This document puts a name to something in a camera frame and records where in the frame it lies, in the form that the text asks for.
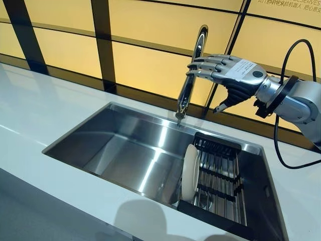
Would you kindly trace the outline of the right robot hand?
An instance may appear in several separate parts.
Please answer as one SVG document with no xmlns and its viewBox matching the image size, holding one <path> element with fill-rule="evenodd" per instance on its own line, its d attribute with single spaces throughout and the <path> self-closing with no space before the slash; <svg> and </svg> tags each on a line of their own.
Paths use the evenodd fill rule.
<svg viewBox="0 0 321 241">
<path fill-rule="evenodd" d="M 214 112 L 244 102 L 255 95 L 267 78 L 266 71 L 258 64 L 239 57 L 214 54 L 195 58 L 188 65 L 188 76 L 195 76 L 224 86 L 227 98 L 215 107 Z"/>
</svg>

